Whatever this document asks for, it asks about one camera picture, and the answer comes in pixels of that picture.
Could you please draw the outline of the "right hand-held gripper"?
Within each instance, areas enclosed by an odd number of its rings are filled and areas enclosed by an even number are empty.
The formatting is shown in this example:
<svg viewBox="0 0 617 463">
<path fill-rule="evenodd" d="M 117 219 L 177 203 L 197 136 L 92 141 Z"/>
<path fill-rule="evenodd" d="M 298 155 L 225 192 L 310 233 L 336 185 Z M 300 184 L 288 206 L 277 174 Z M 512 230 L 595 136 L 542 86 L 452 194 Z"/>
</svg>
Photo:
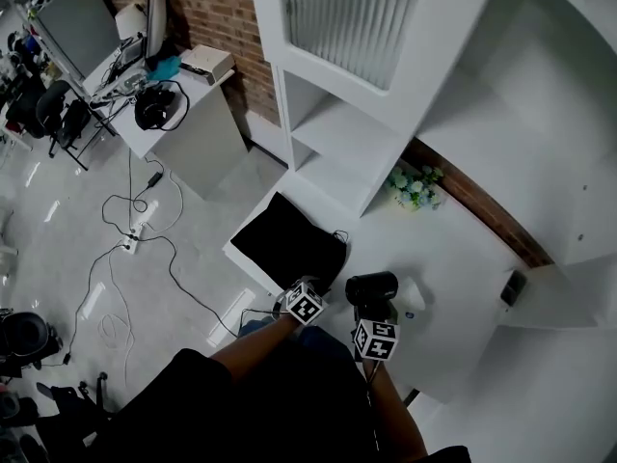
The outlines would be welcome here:
<svg viewBox="0 0 617 463">
<path fill-rule="evenodd" d="M 354 307 L 356 328 L 353 331 L 356 362 L 373 360 L 387 362 L 391 359 L 400 339 L 398 313 L 390 303 Z"/>
</svg>

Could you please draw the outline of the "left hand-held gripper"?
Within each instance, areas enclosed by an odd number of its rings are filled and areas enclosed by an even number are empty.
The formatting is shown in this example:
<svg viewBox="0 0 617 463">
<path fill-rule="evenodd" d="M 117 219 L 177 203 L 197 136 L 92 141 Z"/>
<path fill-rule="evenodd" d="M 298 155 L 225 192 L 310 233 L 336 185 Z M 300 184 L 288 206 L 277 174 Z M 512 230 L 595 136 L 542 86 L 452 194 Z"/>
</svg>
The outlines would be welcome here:
<svg viewBox="0 0 617 463">
<path fill-rule="evenodd" d="M 303 326 L 310 325 L 329 307 L 318 293 L 322 281 L 313 276 L 303 276 L 283 291 L 273 306 L 273 316 L 289 313 Z"/>
</svg>

